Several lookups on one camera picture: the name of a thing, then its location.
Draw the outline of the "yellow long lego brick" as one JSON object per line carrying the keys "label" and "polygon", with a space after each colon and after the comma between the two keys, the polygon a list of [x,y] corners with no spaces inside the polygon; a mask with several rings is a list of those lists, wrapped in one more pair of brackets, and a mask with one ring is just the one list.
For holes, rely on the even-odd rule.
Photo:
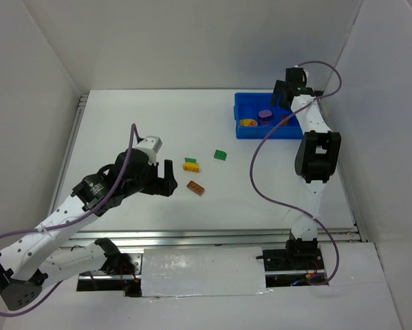
{"label": "yellow long lego brick", "polygon": [[194,172],[194,173],[199,172],[199,165],[194,162],[184,162],[182,168],[184,171],[189,171],[189,172]]}

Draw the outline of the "purple rounded lego brick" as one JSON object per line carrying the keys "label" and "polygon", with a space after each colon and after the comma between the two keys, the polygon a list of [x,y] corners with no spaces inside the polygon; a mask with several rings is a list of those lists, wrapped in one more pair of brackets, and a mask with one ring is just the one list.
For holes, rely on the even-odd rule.
{"label": "purple rounded lego brick", "polygon": [[272,111],[269,109],[261,110],[258,112],[258,122],[260,126],[269,126],[270,119],[272,117]]}

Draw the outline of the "brown lego plate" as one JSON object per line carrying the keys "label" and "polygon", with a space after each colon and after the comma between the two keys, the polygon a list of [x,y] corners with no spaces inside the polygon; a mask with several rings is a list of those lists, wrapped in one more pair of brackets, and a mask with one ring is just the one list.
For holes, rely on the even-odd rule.
{"label": "brown lego plate", "polygon": [[194,181],[189,181],[187,183],[186,187],[193,193],[195,193],[198,196],[202,196],[204,194],[205,188],[200,186],[198,183]]}

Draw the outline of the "yellow butterfly lego brick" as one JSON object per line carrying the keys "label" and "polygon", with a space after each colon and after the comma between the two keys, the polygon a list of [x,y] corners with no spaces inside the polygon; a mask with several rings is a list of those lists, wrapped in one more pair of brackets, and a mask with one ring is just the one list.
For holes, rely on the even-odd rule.
{"label": "yellow butterfly lego brick", "polygon": [[256,127],[257,126],[257,121],[254,119],[242,119],[239,121],[239,125],[241,127]]}

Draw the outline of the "small green lego brick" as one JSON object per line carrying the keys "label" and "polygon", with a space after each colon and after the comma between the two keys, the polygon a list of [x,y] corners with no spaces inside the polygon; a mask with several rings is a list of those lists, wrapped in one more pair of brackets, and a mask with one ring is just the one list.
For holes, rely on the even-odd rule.
{"label": "small green lego brick", "polygon": [[216,149],[214,152],[214,158],[221,161],[226,161],[227,153],[222,150]]}

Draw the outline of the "brown purple butterfly lego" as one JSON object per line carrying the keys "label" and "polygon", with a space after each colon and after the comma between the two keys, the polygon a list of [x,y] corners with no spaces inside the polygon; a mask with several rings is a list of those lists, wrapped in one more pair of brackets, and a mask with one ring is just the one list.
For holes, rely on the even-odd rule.
{"label": "brown purple butterfly lego", "polygon": [[282,124],[281,124],[282,126],[284,127],[289,126],[290,119],[286,115],[282,116],[281,121],[282,121]]}

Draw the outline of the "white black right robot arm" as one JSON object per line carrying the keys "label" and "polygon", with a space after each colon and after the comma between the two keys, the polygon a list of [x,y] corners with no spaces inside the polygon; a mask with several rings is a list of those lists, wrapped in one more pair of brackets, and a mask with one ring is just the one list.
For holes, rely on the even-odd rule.
{"label": "white black right robot arm", "polygon": [[286,69],[285,80],[275,83],[271,104],[290,110],[303,133],[294,170],[305,189],[302,208],[310,216],[299,216],[292,225],[285,244],[285,260],[291,266],[306,265],[318,256],[318,224],[314,218],[318,217],[326,183],[336,170],[341,136],[325,123],[302,67]]}

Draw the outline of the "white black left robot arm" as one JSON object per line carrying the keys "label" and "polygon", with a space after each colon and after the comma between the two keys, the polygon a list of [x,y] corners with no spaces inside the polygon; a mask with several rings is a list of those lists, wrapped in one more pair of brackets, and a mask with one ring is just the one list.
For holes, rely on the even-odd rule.
{"label": "white black left robot arm", "polygon": [[10,315],[21,315],[45,288],[77,274],[134,272],[130,257],[108,238],[68,252],[59,247],[127,197],[169,197],[176,188],[172,161],[164,161],[164,176],[159,177],[158,165],[150,164],[148,155],[137,149],[120,153],[113,164],[84,177],[48,218],[0,250],[0,296]]}

